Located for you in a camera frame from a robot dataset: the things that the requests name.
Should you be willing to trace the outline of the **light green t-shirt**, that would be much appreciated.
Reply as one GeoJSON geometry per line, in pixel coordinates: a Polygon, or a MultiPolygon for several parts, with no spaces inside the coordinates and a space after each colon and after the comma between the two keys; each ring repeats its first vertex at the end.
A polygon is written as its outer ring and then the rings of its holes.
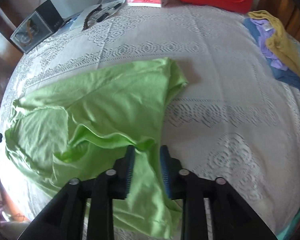
{"type": "Polygon", "coordinates": [[[15,100],[6,155],[49,196],[71,178],[88,180],[135,147],[130,191],[114,202],[114,224],[155,238],[173,237],[181,215],[161,181],[165,110],[188,84],[169,58],[83,73],[15,100]]]}

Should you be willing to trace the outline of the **white lace tablecloth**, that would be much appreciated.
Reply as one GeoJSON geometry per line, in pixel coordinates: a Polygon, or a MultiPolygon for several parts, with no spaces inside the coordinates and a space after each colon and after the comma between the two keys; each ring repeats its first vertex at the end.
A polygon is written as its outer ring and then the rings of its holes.
{"type": "Polygon", "coordinates": [[[300,91],[275,80],[245,17],[208,6],[124,5],[83,30],[82,20],[18,63],[0,108],[63,79],[116,64],[169,57],[188,85],[168,105],[161,142],[199,177],[225,178],[275,239],[300,208],[300,91]]]}

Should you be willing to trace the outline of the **teal cloth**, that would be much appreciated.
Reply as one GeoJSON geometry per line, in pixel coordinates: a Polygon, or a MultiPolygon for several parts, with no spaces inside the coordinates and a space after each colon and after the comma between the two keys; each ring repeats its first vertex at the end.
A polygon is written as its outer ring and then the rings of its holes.
{"type": "Polygon", "coordinates": [[[292,221],[286,226],[285,229],[283,229],[280,233],[278,233],[276,237],[279,240],[290,239],[293,233],[297,232],[299,228],[300,228],[300,208],[297,214],[292,219],[292,221]]]}

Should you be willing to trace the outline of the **black coffee cup gift box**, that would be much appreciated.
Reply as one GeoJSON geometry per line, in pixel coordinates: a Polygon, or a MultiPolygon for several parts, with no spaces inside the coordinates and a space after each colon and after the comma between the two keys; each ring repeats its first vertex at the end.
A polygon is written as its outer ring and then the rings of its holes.
{"type": "Polygon", "coordinates": [[[51,0],[46,0],[21,22],[10,39],[24,54],[27,54],[57,32],[63,22],[51,0]]]}

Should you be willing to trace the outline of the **blue garment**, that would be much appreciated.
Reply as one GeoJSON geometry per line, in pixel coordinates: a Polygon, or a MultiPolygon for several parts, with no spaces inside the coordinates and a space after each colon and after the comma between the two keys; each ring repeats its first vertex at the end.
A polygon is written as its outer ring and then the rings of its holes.
{"type": "Polygon", "coordinates": [[[266,24],[266,22],[267,20],[253,20],[246,18],[243,21],[243,25],[249,30],[249,33],[254,38],[261,53],[266,58],[268,66],[273,73],[273,77],[277,81],[286,83],[300,91],[300,77],[283,64],[265,45],[266,38],[274,33],[274,29],[265,31],[264,28],[261,27],[261,25],[266,24]]]}

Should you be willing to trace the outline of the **black marker pen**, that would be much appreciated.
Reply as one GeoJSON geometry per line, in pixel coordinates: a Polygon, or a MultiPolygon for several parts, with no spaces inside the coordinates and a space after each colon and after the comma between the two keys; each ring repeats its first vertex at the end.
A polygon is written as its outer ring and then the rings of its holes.
{"type": "Polygon", "coordinates": [[[108,17],[114,15],[122,6],[122,3],[117,3],[113,7],[107,7],[106,9],[102,10],[97,16],[96,16],[96,22],[100,23],[104,20],[106,20],[108,17]]]}

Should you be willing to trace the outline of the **mustard yellow garment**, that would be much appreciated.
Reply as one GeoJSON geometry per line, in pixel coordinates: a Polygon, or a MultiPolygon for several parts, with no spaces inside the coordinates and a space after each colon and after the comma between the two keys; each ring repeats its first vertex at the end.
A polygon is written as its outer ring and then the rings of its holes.
{"type": "Polygon", "coordinates": [[[300,77],[299,51],[292,37],[287,34],[282,22],[266,10],[250,11],[248,16],[253,20],[268,20],[274,28],[274,33],[266,39],[266,47],[300,77]]]}

